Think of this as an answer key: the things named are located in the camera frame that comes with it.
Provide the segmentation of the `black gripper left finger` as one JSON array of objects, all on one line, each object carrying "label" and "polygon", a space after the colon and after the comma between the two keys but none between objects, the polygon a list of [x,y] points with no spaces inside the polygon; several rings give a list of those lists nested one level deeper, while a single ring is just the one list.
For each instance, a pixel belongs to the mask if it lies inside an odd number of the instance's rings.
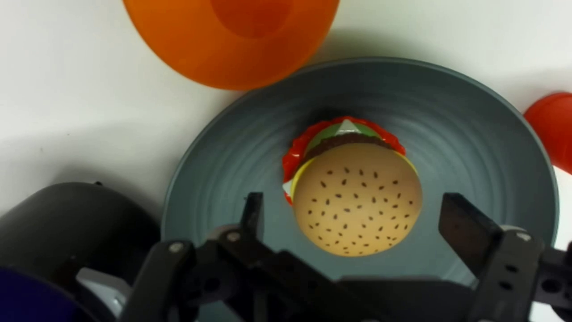
[{"label": "black gripper left finger", "polygon": [[248,196],[240,227],[256,237],[264,236],[264,219],[265,219],[265,198],[260,191],[255,191]]}]

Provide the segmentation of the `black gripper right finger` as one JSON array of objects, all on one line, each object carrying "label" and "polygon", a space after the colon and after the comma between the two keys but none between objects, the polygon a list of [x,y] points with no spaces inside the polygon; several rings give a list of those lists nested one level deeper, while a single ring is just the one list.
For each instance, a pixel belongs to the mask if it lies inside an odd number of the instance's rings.
[{"label": "black gripper right finger", "polygon": [[446,193],[439,230],[476,278],[489,271],[505,230],[462,193]]}]

